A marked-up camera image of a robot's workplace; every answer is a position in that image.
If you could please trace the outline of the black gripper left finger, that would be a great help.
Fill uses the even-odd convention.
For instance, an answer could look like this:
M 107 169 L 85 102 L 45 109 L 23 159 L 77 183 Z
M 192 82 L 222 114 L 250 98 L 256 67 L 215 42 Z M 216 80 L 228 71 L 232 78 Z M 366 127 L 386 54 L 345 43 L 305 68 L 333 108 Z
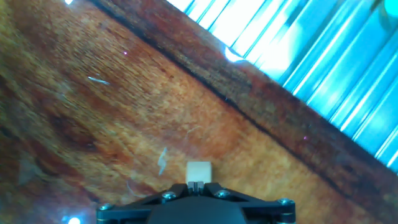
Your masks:
M 177 199 L 192 196 L 197 191 L 197 183 L 173 184 L 171 188 L 146 196 L 127 205 L 104 203 L 96 210 L 96 224 L 147 223 L 153 209 Z

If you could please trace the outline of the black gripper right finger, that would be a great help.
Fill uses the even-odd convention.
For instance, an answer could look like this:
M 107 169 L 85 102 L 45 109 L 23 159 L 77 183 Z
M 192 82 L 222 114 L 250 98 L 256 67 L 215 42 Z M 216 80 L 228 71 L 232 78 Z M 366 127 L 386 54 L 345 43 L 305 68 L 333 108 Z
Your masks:
M 231 202 L 241 209 L 247 223 L 294 224 L 296 223 L 295 202 L 289 198 L 265 201 L 235 190 L 222 187 L 219 183 L 196 182 L 196 195 L 212 197 Z

